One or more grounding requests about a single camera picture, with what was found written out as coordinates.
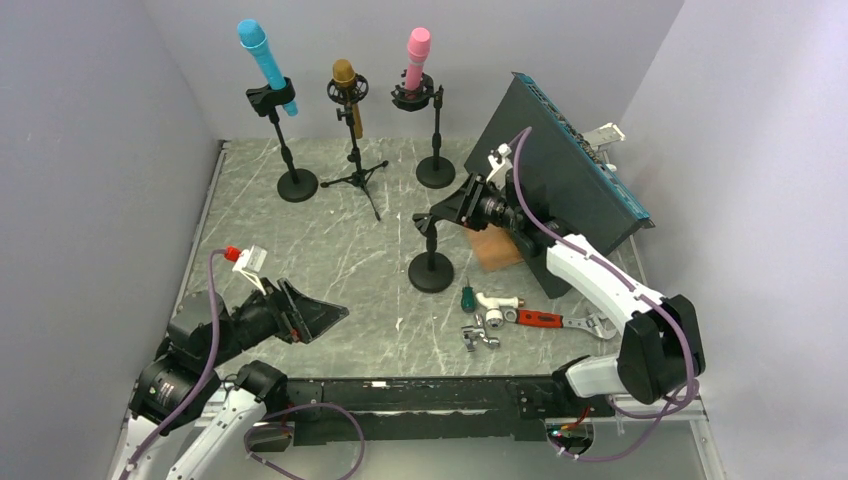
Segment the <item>black clip stand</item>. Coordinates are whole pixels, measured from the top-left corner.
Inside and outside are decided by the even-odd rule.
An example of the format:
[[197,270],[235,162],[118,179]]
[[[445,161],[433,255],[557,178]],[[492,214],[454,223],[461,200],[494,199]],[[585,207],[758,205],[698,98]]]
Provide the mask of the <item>black clip stand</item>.
[[454,280],[453,264],[437,251],[437,220],[432,214],[416,213],[412,216],[416,229],[425,237],[425,251],[410,262],[407,273],[413,287],[423,293],[439,293]]

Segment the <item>pink microphone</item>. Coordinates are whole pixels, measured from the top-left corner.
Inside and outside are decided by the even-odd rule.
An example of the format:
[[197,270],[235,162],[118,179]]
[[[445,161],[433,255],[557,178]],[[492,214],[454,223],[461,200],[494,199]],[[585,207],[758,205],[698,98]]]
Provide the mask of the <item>pink microphone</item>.
[[425,27],[416,27],[407,41],[408,66],[405,76],[405,89],[416,90],[421,84],[423,67],[431,50],[431,33]]

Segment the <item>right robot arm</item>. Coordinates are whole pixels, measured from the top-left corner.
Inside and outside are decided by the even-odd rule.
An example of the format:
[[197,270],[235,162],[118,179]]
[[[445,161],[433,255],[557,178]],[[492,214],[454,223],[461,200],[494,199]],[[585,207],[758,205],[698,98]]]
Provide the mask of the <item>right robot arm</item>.
[[412,217],[426,247],[410,263],[416,289],[437,293],[453,281],[453,265],[439,253],[441,221],[481,231],[489,225],[520,237],[528,252],[543,256],[546,271],[589,300],[621,337],[618,353],[587,356],[560,368],[551,388],[557,411],[574,415],[591,397],[627,394],[643,403],[666,401],[677,411],[698,393],[706,368],[697,314],[683,295],[663,295],[611,263],[585,236],[557,220],[543,222],[511,177],[502,188],[471,175],[449,197]]

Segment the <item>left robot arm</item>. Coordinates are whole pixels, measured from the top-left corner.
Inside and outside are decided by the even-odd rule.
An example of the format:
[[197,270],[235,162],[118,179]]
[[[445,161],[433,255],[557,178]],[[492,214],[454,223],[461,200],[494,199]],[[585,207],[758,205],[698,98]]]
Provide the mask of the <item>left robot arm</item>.
[[185,297],[128,405],[115,479],[199,479],[250,420],[272,420],[290,406],[288,377],[261,361],[242,366],[215,422],[185,453],[177,451],[223,385],[215,369],[275,337],[309,344],[345,319],[347,307],[306,296],[288,280],[263,278],[234,308],[213,289]]

